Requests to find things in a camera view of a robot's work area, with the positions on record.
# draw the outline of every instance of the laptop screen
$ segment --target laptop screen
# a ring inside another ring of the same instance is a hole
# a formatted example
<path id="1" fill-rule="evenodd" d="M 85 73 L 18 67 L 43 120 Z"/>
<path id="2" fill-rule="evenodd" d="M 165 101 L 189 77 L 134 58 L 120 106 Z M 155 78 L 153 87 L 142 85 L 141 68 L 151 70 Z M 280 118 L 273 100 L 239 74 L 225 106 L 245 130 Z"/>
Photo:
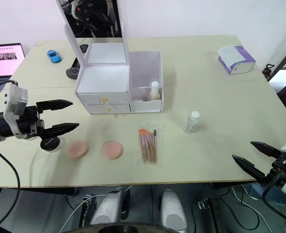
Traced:
<path id="1" fill-rule="evenodd" d="M 21 44 L 0 45 L 0 78 L 13 75 L 23 59 Z"/>

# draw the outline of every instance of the laptop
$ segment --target laptop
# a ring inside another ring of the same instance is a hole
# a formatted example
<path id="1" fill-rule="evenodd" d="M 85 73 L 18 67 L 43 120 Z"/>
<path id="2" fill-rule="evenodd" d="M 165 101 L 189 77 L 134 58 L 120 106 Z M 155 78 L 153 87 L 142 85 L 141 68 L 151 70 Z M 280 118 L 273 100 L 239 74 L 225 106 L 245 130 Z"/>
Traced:
<path id="1" fill-rule="evenodd" d="M 0 82 L 10 79 L 24 57 L 20 43 L 0 45 Z"/>

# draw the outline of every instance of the white wall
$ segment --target white wall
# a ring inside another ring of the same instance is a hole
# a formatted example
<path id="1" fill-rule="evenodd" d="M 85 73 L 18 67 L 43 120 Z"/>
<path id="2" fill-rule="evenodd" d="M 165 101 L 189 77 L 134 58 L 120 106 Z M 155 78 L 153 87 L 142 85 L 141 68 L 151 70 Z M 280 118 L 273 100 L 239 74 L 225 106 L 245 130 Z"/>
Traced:
<path id="1" fill-rule="evenodd" d="M 236 34 L 257 60 L 286 55 L 286 0 L 120 0 L 129 37 Z M 0 43 L 65 38 L 54 0 L 0 0 Z"/>

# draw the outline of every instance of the tissue box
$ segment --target tissue box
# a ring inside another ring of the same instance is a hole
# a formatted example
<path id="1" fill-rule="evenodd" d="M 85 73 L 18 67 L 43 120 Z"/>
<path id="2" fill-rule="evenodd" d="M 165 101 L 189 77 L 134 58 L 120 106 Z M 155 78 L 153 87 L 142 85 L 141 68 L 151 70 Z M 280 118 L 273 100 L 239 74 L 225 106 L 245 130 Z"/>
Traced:
<path id="1" fill-rule="evenodd" d="M 218 54 L 219 62 L 229 74 L 247 73 L 256 62 L 242 46 L 225 46 Z"/>

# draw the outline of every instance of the table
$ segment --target table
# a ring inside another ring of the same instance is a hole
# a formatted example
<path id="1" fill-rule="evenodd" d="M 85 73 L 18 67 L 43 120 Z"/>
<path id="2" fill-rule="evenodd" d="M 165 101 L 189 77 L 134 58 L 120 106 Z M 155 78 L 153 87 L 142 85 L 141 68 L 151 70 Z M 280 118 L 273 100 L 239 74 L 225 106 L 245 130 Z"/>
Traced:
<path id="1" fill-rule="evenodd" d="M 129 40 L 130 50 L 160 50 L 163 53 L 165 108 L 163 113 L 90 115 L 74 95 L 74 81 L 65 69 L 74 59 L 66 41 L 41 42 L 18 68 L 13 80 L 28 89 L 29 104 L 65 99 L 74 104 L 58 111 L 45 111 L 41 118 L 46 128 L 62 122 L 80 126 L 64 135 L 66 145 L 56 153 L 43 151 L 40 140 L 28 142 L 7 138 L 0 152 L 17 168 L 23 187 L 68 187 L 129 183 L 194 183 L 249 181 L 252 178 L 232 159 L 245 157 L 263 172 L 273 159 L 258 152 L 250 141 L 263 141 L 276 148 L 286 143 L 286 108 L 256 66 L 247 74 L 229 76 L 217 61 L 217 49 L 238 45 L 235 36 L 187 36 L 136 38 Z M 55 49 L 71 54 L 52 64 L 44 52 Z M 36 65 L 32 60 L 38 59 Z M 53 76 L 42 76 L 53 70 Z M 0 94 L 0 112 L 3 94 Z M 191 111 L 201 113 L 195 133 L 183 132 Z M 159 164 L 138 162 L 140 123 L 164 125 Z M 81 159 L 67 156 L 67 147 L 75 140 L 86 140 L 90 150 Z M 123 155 L 107 160 L 101 155 L 105 142 L 115 140 L 124 147 Z M 15 176 L 0 159 L 0 187 L 16 186 Z"/>

